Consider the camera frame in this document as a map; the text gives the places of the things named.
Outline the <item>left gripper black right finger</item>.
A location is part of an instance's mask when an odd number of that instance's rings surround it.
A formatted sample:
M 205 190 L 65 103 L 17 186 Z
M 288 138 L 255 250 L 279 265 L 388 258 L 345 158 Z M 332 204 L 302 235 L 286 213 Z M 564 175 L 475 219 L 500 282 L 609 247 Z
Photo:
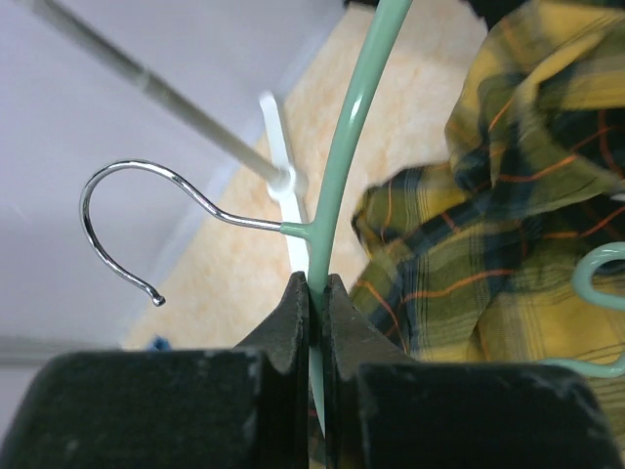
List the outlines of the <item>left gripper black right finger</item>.
M 324 291 L 325 447 L 331 468 L 619 468 L 584 379 L 557 366 L 418 362 Z

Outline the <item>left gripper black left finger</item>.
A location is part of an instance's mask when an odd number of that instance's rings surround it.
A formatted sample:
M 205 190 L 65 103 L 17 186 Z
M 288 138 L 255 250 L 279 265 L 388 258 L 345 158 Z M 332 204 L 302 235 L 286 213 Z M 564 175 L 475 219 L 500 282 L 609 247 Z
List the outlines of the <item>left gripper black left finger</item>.
M 5 468 L 305 468 L 309 290 L 230 349 L 57 356 L 1 446 Z

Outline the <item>yellow black plaid shirt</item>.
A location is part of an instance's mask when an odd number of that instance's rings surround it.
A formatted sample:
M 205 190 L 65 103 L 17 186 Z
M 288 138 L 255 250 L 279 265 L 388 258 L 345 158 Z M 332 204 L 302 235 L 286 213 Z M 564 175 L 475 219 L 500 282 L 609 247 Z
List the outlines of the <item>yellow black plaid shirt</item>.
M 446 163 L 367 190 L 354 306 L 418 360 L 604 363 L 624 317 L 571 285 L 624 237 L 624 5 L 526 1 L 487 33 Z

